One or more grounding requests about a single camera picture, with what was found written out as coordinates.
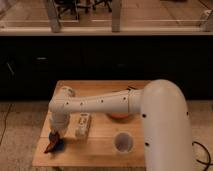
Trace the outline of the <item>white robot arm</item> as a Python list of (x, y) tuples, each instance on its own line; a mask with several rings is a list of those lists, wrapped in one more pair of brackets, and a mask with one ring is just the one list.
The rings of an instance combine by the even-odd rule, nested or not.
[(144, 132), (147, 171), (195, 171), (190, 115), (181, 89), (157, 79), (142, 89), (77, 96), (64, 86), (49, 102), (50, 129), (62, 132), (72, 113), (138, 114)]

